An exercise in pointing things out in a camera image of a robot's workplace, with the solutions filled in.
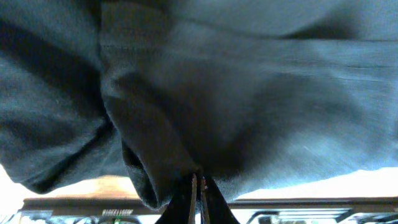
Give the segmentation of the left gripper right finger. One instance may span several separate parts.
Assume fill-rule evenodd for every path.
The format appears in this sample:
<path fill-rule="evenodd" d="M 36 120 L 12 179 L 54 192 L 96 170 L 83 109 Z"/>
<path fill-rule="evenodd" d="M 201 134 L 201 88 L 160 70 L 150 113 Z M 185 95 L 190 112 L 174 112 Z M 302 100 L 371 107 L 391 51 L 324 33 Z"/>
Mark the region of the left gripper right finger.
<path fill-rule="evenodd" d="M 239 224 L 217 184 L 210 177 L 200 183 L 201 224 Z"/>

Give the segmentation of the black t-shirt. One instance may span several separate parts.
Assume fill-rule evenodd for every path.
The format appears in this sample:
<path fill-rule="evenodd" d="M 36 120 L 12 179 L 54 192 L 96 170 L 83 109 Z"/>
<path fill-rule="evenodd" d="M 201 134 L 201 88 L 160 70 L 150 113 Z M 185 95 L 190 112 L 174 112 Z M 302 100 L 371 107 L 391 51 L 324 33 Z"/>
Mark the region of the black t-shirt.
<path fill-rule="evenodd" d="M 396 1 L 2 1 L 1 164 L 226 200 L 397 165 Z"/>

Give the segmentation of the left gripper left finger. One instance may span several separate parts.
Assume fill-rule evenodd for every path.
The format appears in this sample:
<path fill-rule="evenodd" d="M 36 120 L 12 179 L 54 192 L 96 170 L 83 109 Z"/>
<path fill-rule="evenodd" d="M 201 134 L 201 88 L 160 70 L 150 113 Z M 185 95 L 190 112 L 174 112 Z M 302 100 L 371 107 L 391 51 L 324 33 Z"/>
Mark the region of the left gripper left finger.
<path fill-rule="evenodd" d="M 194 224 L 197 176 L 191 174 L 179 183 L 170 203 L 155 224 Z"/>

